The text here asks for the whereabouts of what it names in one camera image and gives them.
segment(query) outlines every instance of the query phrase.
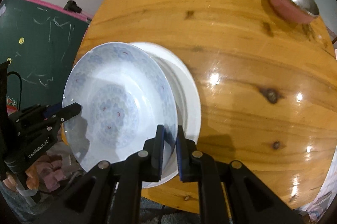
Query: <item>chalkboard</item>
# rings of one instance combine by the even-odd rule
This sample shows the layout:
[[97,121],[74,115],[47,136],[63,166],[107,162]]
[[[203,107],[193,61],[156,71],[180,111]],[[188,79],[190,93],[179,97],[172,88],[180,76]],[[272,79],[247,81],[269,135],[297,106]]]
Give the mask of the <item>chalkboard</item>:
[[[86,21],[26,0],[0,4],[0,63],[11,58],[8,71],[22,77],[21,109],[62,101]],[[20,82],[8,77],[7,102],[18,103]]]

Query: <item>tabletop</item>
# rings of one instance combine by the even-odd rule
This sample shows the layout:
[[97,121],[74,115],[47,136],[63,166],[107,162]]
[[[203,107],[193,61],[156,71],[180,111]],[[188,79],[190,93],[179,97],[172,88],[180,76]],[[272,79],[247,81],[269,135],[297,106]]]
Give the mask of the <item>tabletop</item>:
[[[291,208],[315,198],[337,137],[336,58],[320,17],[288,23],[268,0],[104,0],[75,61],[110,41],[160,44],[185,63],[202,105],[199,150],[242,161]],[[178,177],[142,195],[198,212],[197,184]]]

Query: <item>wooden table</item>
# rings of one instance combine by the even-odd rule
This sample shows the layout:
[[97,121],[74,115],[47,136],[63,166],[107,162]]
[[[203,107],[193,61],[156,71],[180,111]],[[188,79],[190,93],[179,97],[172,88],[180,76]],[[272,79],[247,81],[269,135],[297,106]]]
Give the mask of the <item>wooden table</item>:
[[[109,41],[157,43],[186,64],[202,104],[199,150],[241,160],[291,208],[315,198],[337,137],[336,59],[321,18],[287,23],[268,0],[104,0],[76,61]],[[197,193],[177,177],[142,191],[195,213]]]

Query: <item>plate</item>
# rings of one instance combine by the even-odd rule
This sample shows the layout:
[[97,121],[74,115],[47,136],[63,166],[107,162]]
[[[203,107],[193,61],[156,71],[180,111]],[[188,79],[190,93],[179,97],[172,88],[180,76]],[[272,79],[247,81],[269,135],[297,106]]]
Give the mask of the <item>plate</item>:
[[[168,49],[149,42],[133,42],[154,59],[164,72],[176,101],[178,124],[183,126],[185,136],[197,143],[201,126],[201,104],[197,86],[185,64]],[[161,185],[178,174],[177,154],[173,152],[161,180],[145,188]]]
[[87,52],[65,86],[63,107],[74,102],[82,111],[64,123],[64,130],[85,171],[101,160],[115,163],[142,150],[158,124],[167,132],[167,165],[178,130],[175,99],[165,74],[143,50],[111,42]]

